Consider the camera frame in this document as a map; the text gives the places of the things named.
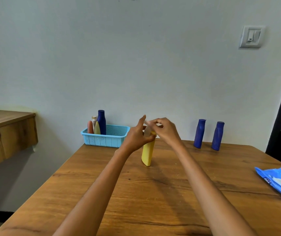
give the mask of switch plate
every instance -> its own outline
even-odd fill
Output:
[[[264,25],[245,25],[243,27],[240,47],[241,48],[260,48],[264,41],[266,26]]]

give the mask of wooden table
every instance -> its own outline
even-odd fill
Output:
[[[279,161],[252,146],[222,144],[217,152],[210,143],[185,143],[259,235],[281,235],[281,194],[254,170],[279,168]],[[0,236],[52,235],[115,150],[83,145],[0,227]],[[123,167],[98,235],[211,235],[174,152],[157,139],[150,167],[141,152]]]
[[[0,162],[37,142],[34,113],[0,110]]]

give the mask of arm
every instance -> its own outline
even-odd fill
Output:
[[[209,222],[214,236],[256,236],[257,234],[242,215],[214,185],[200,165],[192,158],[181,141],[175,125],[168,119],[156,119],[147,123],[177,154],[189,183]]]
[[[144,115],[53,236],[95,236],[127,158],[156,136],[143,136]]]

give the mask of white bottle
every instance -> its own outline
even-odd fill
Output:
[[[92,121],[92,126],[93,126],[94,132],[95,132],[95,126],[96,126],[97,116],[91,116],[91,121]]]

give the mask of white wall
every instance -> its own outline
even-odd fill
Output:
[[[240,50],[245,24],[268,26]],[[133,126],[168,117],[193,140],[264,151],[281,101],[281,0],[0,0],[0,108],[38,112],[39,144],[0,164],[16,210],[83,143],[98,109]]]

